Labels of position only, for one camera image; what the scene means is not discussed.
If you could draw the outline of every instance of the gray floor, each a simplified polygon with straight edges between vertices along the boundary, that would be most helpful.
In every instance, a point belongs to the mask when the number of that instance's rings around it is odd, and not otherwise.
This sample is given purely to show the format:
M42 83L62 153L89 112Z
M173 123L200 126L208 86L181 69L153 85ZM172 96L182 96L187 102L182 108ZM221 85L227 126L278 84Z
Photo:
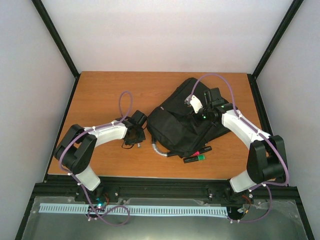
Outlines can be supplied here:
M83 214L38 213L40 203L72 203L66 197L37 198L24 240L306 240L307 236L295 203L274 201L271 213L255 223L232 223L216 217L144 217L132 216L120 227L90 221ZM201 206L194 200L131 199L128 205ZM255 200L243 220L255 219L266 212L268 203ZM125 216L107 216L107 221L120 223Z

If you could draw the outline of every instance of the black bag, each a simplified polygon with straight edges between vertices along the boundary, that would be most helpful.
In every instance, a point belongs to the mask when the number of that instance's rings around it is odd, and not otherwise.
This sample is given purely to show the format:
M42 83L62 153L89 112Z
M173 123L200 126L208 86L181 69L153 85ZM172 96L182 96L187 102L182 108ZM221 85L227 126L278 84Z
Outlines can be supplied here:
M196 81L197 79L194 77L185 80L147 118L146 127L151 136L181 158L191 156L209 141L230 131L220 122L213 123L209 120L202 120L196 124L192 121L193 108L185 104L185 99L191 94ZM199 82L194 95L202 103L205 103L204 91L208 89L203 83Z

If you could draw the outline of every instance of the gray wall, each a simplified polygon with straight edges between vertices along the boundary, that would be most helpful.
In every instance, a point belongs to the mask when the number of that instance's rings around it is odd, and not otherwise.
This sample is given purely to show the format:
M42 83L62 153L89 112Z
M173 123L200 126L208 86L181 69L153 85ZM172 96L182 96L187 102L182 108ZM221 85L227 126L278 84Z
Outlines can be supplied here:
M292 0L43 0L79 71L252 73Z
M12 240L43 180L73 76L30 0L1 1L0 33L0 238Z
M320 1L304 1L258 85L274 134L284 138L290 184L297 186L320 239Z

